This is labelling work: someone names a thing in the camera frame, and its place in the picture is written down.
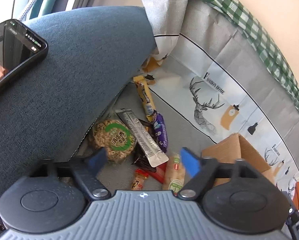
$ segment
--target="green gingham bag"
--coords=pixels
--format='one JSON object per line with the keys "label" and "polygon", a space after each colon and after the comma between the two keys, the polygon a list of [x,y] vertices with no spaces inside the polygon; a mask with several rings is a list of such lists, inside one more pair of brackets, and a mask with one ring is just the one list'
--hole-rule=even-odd
{"label": "green gingham bag", "polygon": [[283,86],[299,112],[299,85],[282,52],[259,21],[238,0],[201,0],[224,15],[247,38],[266,69]]}

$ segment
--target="snack wrapper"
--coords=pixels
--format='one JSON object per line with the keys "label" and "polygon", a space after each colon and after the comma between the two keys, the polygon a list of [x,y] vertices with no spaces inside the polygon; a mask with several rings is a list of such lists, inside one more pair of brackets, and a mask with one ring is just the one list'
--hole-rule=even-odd
{"label": "snack wrapper", "polygon": [[[144,126],[145,130],[149,133],[149,135],[155,139],[155,130],[151,123],[145,122],[143,120],[140,120],[141,124]],[[142,148],[139,146],[139,144],[136,144],[135,147],[135,153],[134,153],[134,165],[138,166],[142,170],[146,171],[150,176],[152,176],[154,179],[156,179],[161,184],[164,183],[164,175],[166,170],[166,164],[163,163],[158,165],[157,167],[153,168],[146,158]]]}
{"label": "snack wrapper", "polygon": [[167,152],[168,140],[163,116],[156,110],[153,114],[156,143],[163,152]]}
{"label": "snack wrapper", "polygon": [[159,148],[131,109],[117,110],[116,113],[132,131],[152,167],[168,161],[167,155]]}
{"label": "snack wrapper", "polygon": [[140,99],[142,100],[142,105],[146,113],[146,118],[148,121],[152,122],[155,105],[150,90],[148,88],[147,82],[143,76],[134,77],[133,80],[137,88],[137,93]]}
{"label": "snack wrapper", "polygon": [[141,169],[135,171],[134,180],[131,184],[131,190],[142,190],[145,179],[148,178],[148,174]]}

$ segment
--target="red snack package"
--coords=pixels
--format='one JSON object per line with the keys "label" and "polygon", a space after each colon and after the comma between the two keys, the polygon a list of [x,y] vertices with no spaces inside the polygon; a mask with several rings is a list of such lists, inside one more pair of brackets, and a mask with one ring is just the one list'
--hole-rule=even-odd
{"label": "red snack package", "polygon": [[166,171],[166,163],[162,163],[156,167],[156,172],[146,171],[149,175],[151,175],[154,179],[158,180],[160,183],[164,183],[164,176]]}

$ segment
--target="gray floor mat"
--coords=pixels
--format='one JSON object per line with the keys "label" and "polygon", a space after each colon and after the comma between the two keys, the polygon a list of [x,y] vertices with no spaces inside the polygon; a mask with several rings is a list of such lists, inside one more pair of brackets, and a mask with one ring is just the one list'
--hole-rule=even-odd
{"label": "gray floor mat", "polygon": [[[182,147],[188,147],[200,156],[204,148],[213,145],[213,142],[206,135],[197,130],[156,94],[152,93],[152,97],[157,111],[163,115],[166,124],[169,143],[167,155],[179,152]],[[146,120],[144,109],[134,84],[128,84],[116,101],[114,109],[120,108],[131,108],[139,119]],[[78,154],[88,155],[88,151],[90,151],[88,140],[85,138]],[[133,180],[134,170],[137,168],[131,165],[131,162],[132,156],[129,156],[122,164],[107,163],[99,172],[98,179],[111,193],[114,193],[116,189],[129,189]],[[160,190],[162,185],[152,177],[149,177],[145,181],[143,189]]]}

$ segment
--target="yellow snack bar wrapper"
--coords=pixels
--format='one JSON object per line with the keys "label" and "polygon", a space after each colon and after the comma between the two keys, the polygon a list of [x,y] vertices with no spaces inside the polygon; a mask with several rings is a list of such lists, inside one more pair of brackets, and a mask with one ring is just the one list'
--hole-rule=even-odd
{"label": "yellow snack bar wrapper", "polygon": [[143,76],[134,77],[133,80],[137,88],[137,93],[140,99],[142,99],[142,104],[146,113],[146,118],[148,121],[152,122],[155,105],[150,94],[147,82]]}
{"label": "yellow snack bar wrapper", "polygon": [[148,73],[148,72],[152,72],[154,69],[157,69],[159,67],[160,67],[160,64],[158,64],[158,62],[153,57],[151,57],[148,60],[147,64],[143,67],[143,71],[145,73]]}

